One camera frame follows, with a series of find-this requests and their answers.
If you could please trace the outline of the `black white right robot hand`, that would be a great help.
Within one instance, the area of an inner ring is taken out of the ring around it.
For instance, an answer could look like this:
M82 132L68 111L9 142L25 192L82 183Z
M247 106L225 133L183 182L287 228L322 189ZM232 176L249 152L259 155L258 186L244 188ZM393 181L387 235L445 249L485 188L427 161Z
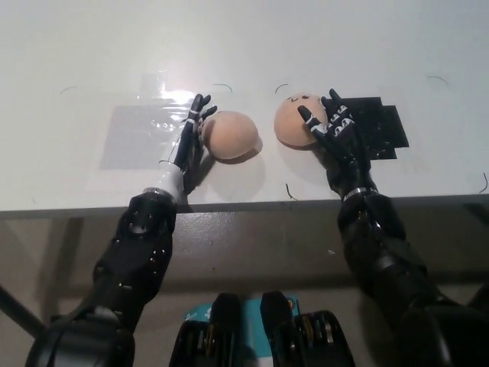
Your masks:
M350 109L334 90L329 90L330 97L320 98L325 108L329 102L336 107L329 121L321 123L304 105L297 111L325 152L326 177L330 189L345 202L352 196L376 193L377 186L370 174L371 160L358 124Z

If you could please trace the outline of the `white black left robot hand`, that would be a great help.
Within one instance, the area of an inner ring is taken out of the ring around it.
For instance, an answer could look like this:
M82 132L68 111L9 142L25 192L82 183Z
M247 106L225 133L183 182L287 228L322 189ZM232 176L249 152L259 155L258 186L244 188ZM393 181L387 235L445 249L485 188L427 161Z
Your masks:
M180 123L180 134L160 156L156 183L145 188L144 193L167 195L178 203L193 190L194 176L203 155L202 124L218 109L217 106L207 107L211 99L210 95L195 96L187 116Z

